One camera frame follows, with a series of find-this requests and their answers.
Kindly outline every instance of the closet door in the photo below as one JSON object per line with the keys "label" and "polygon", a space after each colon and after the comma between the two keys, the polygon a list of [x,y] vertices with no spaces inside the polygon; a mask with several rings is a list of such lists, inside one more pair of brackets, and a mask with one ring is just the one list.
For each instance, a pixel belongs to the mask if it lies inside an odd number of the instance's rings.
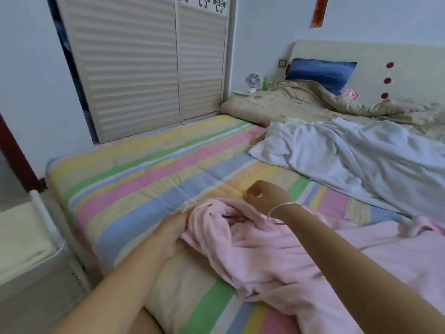
{"label": "closet door", "polygon": [[223,82],[227,0],[180,0],[181,119],[219,110]]}
{"label": "closet door", "polygon": [[175,0],[57,0],[99,141],[180,122]]}

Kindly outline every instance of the small fan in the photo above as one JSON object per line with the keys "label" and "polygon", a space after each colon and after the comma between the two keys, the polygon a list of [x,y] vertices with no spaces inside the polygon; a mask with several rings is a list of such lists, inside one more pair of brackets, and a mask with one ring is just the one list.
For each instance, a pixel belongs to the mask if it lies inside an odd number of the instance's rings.
{"label": "small fan", "polygon": [[249,92],[254,93],[256,91],[256,88],[261,84],[261,77],[253,72],[246,78],[246,83],[250,88]]}

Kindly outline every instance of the person's left hand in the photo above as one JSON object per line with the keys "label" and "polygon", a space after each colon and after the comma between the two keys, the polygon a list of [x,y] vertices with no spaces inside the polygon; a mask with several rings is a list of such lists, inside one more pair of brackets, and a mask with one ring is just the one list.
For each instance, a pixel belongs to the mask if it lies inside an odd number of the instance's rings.
{"label": "person's left hand", "polygon": [[179,247],[179,238],[186,230],[190,211],[173,213],[166,217],[153,231],[153,235],[160,237],[166,246],[167,256],[171,258]]}

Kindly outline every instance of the silver bracelet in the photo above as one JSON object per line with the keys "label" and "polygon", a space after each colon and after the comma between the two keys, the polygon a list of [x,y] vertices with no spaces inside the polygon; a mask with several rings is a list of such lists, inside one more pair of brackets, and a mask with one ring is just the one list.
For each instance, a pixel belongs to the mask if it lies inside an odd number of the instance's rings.
{"label": "silver bracelet", "polygon": [[277,206],[274,206],[274,207],[272,207],[272,208],[270,209],[269,213],[268,213],[267,216],[266,216],[266,220],[269,220],[269,217],[270,217],[270,215],[272,214],[272,212],[274,212],[275,209],[277,209],[278,207],[282,207],[282,206],[284,206],[284,205],[291,205],[291,204],[293,204],[293,205],[300,205],[300,204],[297,203],[297,202],[283,202],[283,203],[281,203],[281,204],[278,204]]}

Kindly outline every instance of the headboard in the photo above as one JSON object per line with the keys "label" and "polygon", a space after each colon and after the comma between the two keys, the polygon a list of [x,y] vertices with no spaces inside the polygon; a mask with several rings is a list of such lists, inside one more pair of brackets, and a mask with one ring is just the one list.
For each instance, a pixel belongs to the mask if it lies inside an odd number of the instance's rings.
{"label": "headboard", "polygon": [[289,62],[294,58],[358,62],[346,88],[361,102],[378,102],[384,93],[445,102],[445,47],[297,40]]}

